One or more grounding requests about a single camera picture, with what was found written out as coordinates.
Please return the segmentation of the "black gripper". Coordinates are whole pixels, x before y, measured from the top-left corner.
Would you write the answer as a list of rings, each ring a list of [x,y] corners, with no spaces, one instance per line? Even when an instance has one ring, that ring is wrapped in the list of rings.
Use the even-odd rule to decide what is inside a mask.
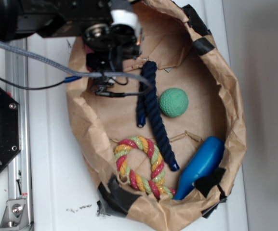
[[[141,52],[138,16],[132,8],[113,8],[88,13],[83,20],[86,65],[101,74],[92,80],[90,90],[98,96],[114,96],[108,88],[121,84],[119,77],[130,78],[123,73],[123,62]]]

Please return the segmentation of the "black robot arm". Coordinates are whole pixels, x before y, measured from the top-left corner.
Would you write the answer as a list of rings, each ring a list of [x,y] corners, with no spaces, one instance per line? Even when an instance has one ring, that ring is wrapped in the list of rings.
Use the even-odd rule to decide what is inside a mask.
[[[141,53],[142,30],[131,0],[0,0],[0,48],[33,58],[69,74],[66,82],[85,74],[40,55],[12,47],[10,41],[37,34],[43,38],[80,37],[86,49],[86,74],[91,91],[105,97],[126,97],[110,92],[125,74],[123,62]]]

